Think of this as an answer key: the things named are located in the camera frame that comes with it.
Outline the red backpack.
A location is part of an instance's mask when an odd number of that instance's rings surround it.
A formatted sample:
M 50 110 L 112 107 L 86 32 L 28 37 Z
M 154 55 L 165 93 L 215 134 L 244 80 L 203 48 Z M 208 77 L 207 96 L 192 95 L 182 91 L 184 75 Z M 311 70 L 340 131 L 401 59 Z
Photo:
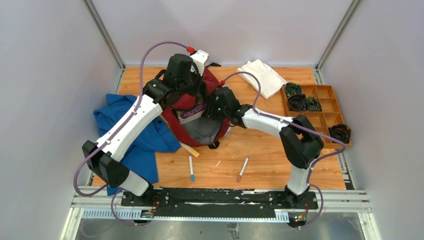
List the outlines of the red backpack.
M 162 117 L 167 121 L 168 126 L 175 138 L 190 147 L 207 146 L 210 149 L 217 149 L 220 145 L 219 140 L 224 137 L 230 127 L 230 121 L 227 119 L 210 119 L 206 117 L 206 110 L 210 97 L 220 86 L 219 80 L 215 75 L 205 67 L 202 76 L 204 87 L 200 93 L 192 96 L 185 94 L 179 101 L 172 106 L 167 107 L 162 112 Z M 196 120 L 181 124 L 176 111 L 189 111 L 199 103 L 206 103 L 206 110 L 202 116 Z

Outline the purple green book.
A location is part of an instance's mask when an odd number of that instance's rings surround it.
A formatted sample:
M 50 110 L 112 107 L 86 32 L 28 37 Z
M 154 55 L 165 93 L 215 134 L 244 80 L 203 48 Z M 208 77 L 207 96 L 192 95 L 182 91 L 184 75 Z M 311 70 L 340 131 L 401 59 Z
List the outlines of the purple green book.
M 201 102 L 191 110 L 176 110 L 176 116 L 179 122 L 183 125 L 200 118 L 206 108 L 207 104 L 205 102 Z

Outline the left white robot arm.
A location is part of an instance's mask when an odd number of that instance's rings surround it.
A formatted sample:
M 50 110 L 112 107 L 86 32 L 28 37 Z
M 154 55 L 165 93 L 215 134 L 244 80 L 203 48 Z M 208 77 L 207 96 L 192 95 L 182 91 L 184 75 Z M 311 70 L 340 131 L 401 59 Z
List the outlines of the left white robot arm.
M 83 154 L 88 168 L 111 188 L 121 188 L 134 194 L 140 206 L 153 201 L 152 185 L 134 173 L 121 161 L 140 133 L 162 112 L 183 95 L 200 92 L 205 63 L 209 54 L 197 50 L 191 55 L 176 53 L 166 69 L 148 81 L 132 107 L 96 142 L 86 141 Z

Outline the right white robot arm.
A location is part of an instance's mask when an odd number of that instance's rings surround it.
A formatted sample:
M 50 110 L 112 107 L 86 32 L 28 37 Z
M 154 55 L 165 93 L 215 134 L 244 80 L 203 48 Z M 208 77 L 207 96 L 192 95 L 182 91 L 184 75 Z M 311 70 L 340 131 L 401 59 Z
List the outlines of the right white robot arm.
M 253 129 L 280 139 L 285 156 L 291 164 L 285 186 L 285 201 L 298 209 L 306 201 L 310 189 L 312 164 L 321 154 L 324 142 L 307 117 L 284 117 L 259 110 L 254 105 L 241 104 L 227 86 L 218 87 L 209 97 L 206 115 L 228 120 L 234 126 Z

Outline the white cloth bag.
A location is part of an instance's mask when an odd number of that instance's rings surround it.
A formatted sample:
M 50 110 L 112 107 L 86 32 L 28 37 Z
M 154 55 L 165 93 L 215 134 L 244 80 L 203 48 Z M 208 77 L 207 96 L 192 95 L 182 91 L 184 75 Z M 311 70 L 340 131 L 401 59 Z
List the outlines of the white cloth bag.
M 248 72 L 254 75 L 260 83 L 260 95 L 266 100 L 273 97 L 281 90 L 283 85 L 288 83 L 273 68 L 260 59 L 248 61 L 245 65 L 239 67 L 236 72 Z

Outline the purple capped marker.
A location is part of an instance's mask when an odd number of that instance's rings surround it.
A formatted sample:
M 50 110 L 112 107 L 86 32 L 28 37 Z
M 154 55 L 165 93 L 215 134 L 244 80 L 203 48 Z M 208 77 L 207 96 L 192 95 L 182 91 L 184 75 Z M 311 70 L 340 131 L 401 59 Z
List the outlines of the purple capped marker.
M 229 132 L 230 132 L 230 130 L 231 130 L 232 128 L 231 127 L 229 127 L 228 129 L 227 129 L 227 131 L 225 132 L 225 134 L 224 134 L 224 137 L 226 137 L 228 134 L 229 134 Z

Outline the orange highlighter marker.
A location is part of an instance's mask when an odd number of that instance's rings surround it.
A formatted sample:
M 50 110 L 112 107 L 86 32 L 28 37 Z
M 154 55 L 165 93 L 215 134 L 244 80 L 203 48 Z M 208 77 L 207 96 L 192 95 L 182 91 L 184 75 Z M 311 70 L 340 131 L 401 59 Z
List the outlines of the orange highlighter marker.
M 200 153 L 198 152 L 198 151 L 196 151 L 193 147 L 191 147 L 191 146 L 189 146 L 189 145 L 187 145 L 187 144 L 184 144 L 184 143 L 182 143 L 182 142 L 180 142 L 179 143 L 180 145 L 181 145 L 181 147 L 183 148 L 183 149 L 185 149 L 188 153 L 190 153 L 192 156 L 194 156 L 195 158 L 197 158 L 197 157 L 199 157 L 200 156 Z

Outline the brown capped marker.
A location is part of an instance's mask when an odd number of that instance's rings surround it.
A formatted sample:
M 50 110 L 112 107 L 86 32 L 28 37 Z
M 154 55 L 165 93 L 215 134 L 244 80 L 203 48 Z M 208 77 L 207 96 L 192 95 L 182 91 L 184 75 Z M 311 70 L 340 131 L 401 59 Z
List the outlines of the brown capped marker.
M 242 168 L 241 168 L 241 170 L 240 170 L 240 172 L 239 172 L 239 174 L 237 176 L 237 179 L 236 179 L 236 182 L 237 183 L 239 183 L 241 181 L 241 179 L 242 179 L 242 177 L 244 175 L 244 172 L 246 170 L 246 167 L 247 167 L 248 162 L 249 162 L 249 158 L 246 157 L 245 160 L 244 160 L 244 163 L 242 165 Z

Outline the blue shirt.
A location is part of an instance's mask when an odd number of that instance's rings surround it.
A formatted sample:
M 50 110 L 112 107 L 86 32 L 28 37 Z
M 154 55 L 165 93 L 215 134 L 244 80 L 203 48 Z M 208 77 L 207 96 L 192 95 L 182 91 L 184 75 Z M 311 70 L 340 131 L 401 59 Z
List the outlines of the blue shirt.
M 138 98 L 134 95 L 107 94 L 106 105 L 93 112 L 100 137 L 105 135 L 129 110 Z M 157 116 L 135 138 L 121 162 L 149 183 L 159 182 L 156 152 L 174 153 L 181 147 L 165 121 Z

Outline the blue capped marker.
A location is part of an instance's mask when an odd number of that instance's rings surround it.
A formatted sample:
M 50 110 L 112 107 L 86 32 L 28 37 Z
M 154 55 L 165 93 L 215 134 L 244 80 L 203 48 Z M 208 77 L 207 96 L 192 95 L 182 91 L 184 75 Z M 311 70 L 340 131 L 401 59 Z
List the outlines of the blue capped marker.
M 188 156 L 188 162 L 189 162 L 189 170 L 190 170 L 190 180 L 191 182 L 195 181 L 195 175 L 194 175 L 194 165 L 193 165 L 193 156 Z

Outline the orange compartment tray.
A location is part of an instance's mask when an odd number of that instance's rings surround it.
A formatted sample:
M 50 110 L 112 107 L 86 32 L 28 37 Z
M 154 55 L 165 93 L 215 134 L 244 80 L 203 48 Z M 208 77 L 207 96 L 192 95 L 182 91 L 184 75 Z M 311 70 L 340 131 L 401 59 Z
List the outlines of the orange compartment tray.
M 284 105 L 284 113 L 287 117 L 297 117 L 303 115 L 308 118 L 315 131 L 330 136 L 329 128 L 338 124 L 345 124 L 342 111 L 333 87 L 331 85 L 300 85 L 302 93 L 307 97 L 317 99 L 322 107 L 322 111 L 290 111 L 288 106 L 288 98 L 285 93 L 285 85 L 281 88 L 282 102 Z

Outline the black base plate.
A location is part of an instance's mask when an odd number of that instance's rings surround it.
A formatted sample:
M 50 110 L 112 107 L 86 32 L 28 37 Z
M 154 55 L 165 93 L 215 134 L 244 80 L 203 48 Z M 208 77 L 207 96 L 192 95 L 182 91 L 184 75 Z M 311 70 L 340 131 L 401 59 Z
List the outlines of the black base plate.
M 256 191 L 231 188 L 153 188 L 142 196 L 124 191 L 121 205 L 148 207 L 158 217 L 271 219 L 277 210 L 317 210 L 316 194 L 301 200 L 283 190 Z

